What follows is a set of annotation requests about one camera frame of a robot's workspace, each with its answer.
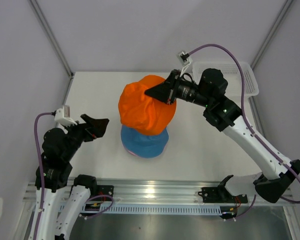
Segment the orange bucket hat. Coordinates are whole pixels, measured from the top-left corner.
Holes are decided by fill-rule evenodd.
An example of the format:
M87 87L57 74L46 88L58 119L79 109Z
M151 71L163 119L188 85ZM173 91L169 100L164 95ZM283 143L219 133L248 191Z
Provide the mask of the orange bucket hat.
M165 104L147 96L145 91L164 81L161 76L147 75L124 87L118 102L122 125L146 136L163 132L176 113L177 103Z

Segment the blue bucket hat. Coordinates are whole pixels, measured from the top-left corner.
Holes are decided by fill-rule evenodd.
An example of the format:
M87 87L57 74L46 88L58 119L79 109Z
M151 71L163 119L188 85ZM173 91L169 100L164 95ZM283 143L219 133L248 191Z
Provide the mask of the blue bucket hat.
M140 158L152 159L161 155L169 141L165 128L158 135L144 135L137 130L122 125L120 138L124 148L136 153Z

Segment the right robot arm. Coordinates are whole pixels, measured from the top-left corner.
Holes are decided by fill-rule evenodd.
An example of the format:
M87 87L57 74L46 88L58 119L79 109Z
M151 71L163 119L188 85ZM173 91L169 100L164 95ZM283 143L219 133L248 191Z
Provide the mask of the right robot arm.
M228 175L219 183L217 194L222 202L229 202L238 195L257 195L276 203L298 178L300 160L279 154L263 136L258 136L244 111L226 97L227 86L222 72L215 68L204 70L198 84L184 80L180 70L175 69L164 82L144 93L167 105L181 99L204 107L206 121L236 142L258 165L260 173Z

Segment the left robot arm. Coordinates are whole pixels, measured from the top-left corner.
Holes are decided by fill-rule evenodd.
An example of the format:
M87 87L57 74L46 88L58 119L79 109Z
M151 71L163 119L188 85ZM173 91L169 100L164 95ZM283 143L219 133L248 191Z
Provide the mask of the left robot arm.
M80 117L84 122L80 123L62 109L53 112L52 116L63 128L48 130L43 144L36 146L39 167L35 179L36 206L31 240L68 240L83 205L98 194L96 178L81 174L74 180L64 209L59 209L73 169L71 159L82 143L104 136L109 119L82 114Z

